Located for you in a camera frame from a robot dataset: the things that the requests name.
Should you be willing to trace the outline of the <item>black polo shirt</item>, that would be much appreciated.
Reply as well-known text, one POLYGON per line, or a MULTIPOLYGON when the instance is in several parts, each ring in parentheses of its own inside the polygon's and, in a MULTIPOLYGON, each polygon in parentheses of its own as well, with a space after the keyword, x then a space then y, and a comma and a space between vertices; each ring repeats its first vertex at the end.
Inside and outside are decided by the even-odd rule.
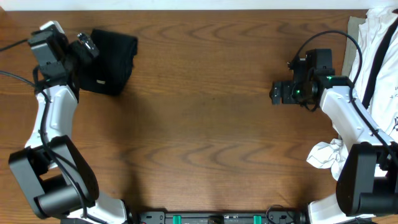
POLYGON ((123 91, 134 67, 138 38, 93 29, 91 39, 99 55, 79 71, 80 88, 104 95, 118 96, 123 91))

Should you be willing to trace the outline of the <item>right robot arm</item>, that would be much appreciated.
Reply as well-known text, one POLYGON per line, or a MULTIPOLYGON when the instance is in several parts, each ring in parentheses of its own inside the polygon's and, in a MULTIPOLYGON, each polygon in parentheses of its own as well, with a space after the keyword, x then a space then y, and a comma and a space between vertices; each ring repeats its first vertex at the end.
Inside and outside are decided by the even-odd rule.
POLYGON ((272 104, 316 104, 349 151, 336 192, 308 205, 309 223, 349 223, 397 214, 397 143, 357 99, 348 77, 274 82, 272 104))

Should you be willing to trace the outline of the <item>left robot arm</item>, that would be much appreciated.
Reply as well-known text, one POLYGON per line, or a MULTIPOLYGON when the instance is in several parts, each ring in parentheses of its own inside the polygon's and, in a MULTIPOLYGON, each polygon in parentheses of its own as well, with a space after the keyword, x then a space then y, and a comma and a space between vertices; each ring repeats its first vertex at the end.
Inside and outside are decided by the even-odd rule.
POLYGON ((71 140, 79 100, 77 72, 100 54, 91 37, 69 42, 63 32, 41 31, 28 40, 38 66, 32 71, 39 108, 24 148, 9 166, 31 209, 61 223, 134 223, 121 199, 100 192, 96 176, 71 140))

